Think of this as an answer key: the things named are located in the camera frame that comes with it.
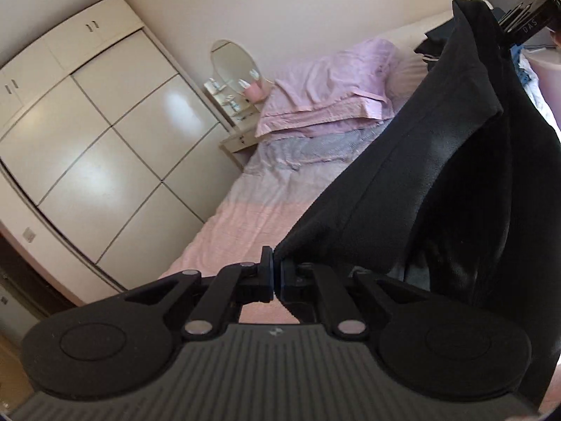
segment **oval mirror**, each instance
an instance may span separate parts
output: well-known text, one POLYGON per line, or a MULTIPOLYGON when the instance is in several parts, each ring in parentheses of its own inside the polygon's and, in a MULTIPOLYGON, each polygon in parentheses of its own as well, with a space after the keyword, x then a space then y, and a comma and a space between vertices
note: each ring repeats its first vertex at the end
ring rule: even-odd
POLYGON ((232 41, 216 41, 210 51, 210 60, 220 79, 239 94, 243 92, 238 82, 240 79, 252 83, 254 79, 249 74, 252 69, 261 74, 251 55, 232 41))

